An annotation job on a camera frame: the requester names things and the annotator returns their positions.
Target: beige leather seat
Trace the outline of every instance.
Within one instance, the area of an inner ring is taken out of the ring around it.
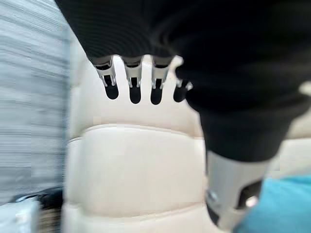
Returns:
[[[129,100],[123,62],[114,57],[119,97],[103,83],[74,36],[64,233],[219,233],[207,215],[205,146],[198,115],[173,101],[168,74],[162,102],[152,105],[151,63],[144,59],[142,97]],[[271,175],[311,167],[311,117],[294,126]]]

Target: black sleeve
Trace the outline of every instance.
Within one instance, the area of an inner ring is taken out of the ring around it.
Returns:
[[[208,150],[273,157],[310,98],[311,1],[56,0],[92,63],[119,54],[180,55]]]
[[[311,80],[311,2],[149,1],[153,40],[184,59],[206,145],[224,157],[273,157],[291,121],[307,111],[300,85]]]

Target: prosthetic hand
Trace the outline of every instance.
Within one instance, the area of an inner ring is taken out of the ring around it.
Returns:
[[[256,205],[270,160],[310,99],[311,9],[299,0],[56,0],[110,99],[112,55],[140,101],[141,58],[153,56],[151,102],[160,104],[175,55],[172,98],[199,112],[207,145],[207,209],[231,230]]]

